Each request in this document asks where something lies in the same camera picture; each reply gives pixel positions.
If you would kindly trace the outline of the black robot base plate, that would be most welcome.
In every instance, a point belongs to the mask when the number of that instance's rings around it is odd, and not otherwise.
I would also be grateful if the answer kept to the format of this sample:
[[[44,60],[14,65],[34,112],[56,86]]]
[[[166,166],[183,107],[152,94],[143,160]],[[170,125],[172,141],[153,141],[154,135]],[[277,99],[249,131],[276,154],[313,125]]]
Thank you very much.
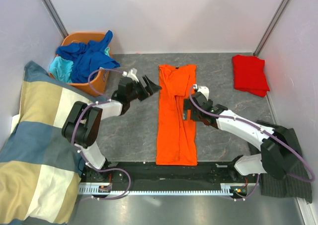
[[[111,162],[109,172],[85,167],[80,183],[111,185],[119,190],[217,189],[220,184],[251,185],[252,175],[230,174],[230,162],[199,162],[196,166],[156,165],[155,162]]]

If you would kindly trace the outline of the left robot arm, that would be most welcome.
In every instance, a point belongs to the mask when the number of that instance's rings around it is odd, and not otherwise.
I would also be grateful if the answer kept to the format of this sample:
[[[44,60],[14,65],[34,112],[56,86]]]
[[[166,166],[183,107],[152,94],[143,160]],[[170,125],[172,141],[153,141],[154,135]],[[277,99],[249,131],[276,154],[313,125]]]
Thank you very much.
[[[104,119],[124,115],[131,101],[143,101],[162,89],[147,76],[143,76],[143,80],[146,85],[135,76],[125,76],[120,79],[109,100],[90,105],[75,102],[62,127],[62,136],[77,148],[86,165],[93,169],[92,177],[98,182],[107,180],[109,176],[108,168],[104,167],[106,158],[96,142],[100,123]]]

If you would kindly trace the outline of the orange t shirt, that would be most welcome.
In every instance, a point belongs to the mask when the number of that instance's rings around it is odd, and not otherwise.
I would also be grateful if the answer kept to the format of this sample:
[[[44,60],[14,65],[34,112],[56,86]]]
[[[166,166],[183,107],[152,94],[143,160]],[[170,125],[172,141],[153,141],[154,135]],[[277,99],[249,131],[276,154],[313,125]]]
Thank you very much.
[[[183,119],[183,103],[196,82],[196,65],[159,66],[157,165],[197,165],[196,123]]]

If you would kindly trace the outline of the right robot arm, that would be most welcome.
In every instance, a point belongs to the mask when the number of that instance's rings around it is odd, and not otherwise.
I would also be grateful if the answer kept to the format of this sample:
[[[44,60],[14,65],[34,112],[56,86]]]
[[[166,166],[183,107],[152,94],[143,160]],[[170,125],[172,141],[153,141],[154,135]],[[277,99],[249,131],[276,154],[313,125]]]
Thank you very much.
[[[252,174],[268,174],[283,180],[298,163],[300,146],[293,129],[264,121],[252,122],[197,91],[183,101],[183,119],[231,133],[256,149],[255,154],[237,156],[227,170],[233,182]]]

